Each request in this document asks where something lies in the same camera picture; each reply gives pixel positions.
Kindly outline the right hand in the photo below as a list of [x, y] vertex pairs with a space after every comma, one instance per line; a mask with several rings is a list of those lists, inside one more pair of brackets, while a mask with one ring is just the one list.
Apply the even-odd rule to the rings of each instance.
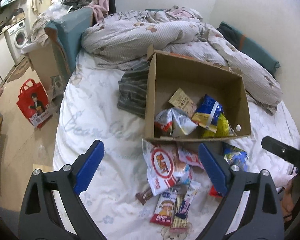
[[283, 213], [284, 223], [287, 223], [292, 219], [296, 219], [296, 215], [293, 215], [293, 210], [296, 203], [293, 201], [292, 193], [294, 192], [293, 190], [296, 190], [298, 186], [300, 186], [300, 176], [295, 176], [288, 182], [283, 192], [280, 206]]

